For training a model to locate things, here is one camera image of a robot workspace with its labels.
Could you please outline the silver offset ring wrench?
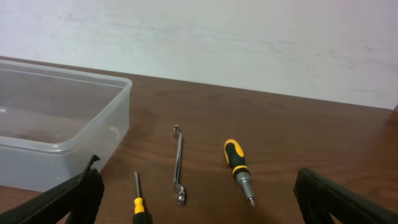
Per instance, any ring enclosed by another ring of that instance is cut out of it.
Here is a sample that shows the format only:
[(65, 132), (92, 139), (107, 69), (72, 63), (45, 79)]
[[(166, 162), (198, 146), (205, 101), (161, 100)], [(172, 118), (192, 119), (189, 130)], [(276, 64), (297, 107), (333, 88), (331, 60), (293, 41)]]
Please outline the silver offset ring wrench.
[(174, 133), (177, 136), (178, 144), (177, 144), (177, 156), (176, 156), (176, 163), (175, 163), (175, 172), (174, 172), (174, 186), (178, 189), (178, 204), (185, 205), (186, 202), (186, 195), (185, 195), (185, 187), (180, 184), (180, 165), (181, 165), (181, 158), (182, 158), (182, 141), (183, 141), (183, 134), (179, 128), (178, 124), (174, 125)]

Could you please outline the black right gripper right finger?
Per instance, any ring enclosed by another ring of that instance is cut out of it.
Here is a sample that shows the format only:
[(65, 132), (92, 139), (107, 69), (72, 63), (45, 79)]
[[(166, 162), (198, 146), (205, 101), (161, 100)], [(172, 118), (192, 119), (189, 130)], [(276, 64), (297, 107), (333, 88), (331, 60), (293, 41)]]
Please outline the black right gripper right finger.
[(294, 194), (306, 224), (397, 223), (395, 212), (307, 168), (298, 171)]

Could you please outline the small yellow black screwdriver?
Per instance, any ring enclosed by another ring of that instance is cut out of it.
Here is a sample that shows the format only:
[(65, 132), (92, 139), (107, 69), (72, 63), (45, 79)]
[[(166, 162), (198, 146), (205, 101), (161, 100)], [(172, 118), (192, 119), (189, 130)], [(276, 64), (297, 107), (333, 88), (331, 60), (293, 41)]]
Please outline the small yellow black screwdriver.
[(134, 172), (134, 186), (136, 198), (134, 199), (134, 216), (132, 218), (133, 224), (147, 224), (147, 215), (144, 206), (144, 199), (141, 194), (141, 185), (138, 172)]

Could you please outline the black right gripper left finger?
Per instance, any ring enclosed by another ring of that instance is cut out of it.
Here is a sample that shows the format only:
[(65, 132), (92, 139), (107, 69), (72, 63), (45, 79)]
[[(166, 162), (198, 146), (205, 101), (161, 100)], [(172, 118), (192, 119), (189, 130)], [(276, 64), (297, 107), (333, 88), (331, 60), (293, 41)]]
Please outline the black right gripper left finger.
[(104, 194), (104, 183), (93, 155), (81, 174), (1, 214), (1, 223), (94, 223)]

